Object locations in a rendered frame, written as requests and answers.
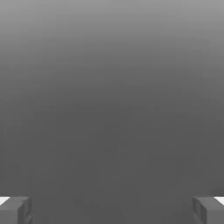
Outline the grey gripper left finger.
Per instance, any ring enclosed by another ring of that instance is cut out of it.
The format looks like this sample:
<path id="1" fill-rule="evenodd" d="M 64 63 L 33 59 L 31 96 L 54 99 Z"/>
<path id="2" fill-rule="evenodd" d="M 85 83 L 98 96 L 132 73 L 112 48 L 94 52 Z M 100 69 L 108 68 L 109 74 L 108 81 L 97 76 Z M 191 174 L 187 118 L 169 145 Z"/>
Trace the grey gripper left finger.
<path id="1" fill-rule="evenodd" d="M 9 197 L 0 205 L 0 224 L 33 224 L 32 198 Z"/>

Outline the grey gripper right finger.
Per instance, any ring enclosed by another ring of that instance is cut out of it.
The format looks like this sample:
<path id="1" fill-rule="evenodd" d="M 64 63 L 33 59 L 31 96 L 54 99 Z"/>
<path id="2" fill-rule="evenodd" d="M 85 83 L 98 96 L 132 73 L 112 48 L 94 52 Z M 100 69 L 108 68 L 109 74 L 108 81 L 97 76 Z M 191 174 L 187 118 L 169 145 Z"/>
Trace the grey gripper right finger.
<path id="1" fill-rule="evenodd" d="M 224 224 L 224 196 L 192 198 L 195 224 Z"/>

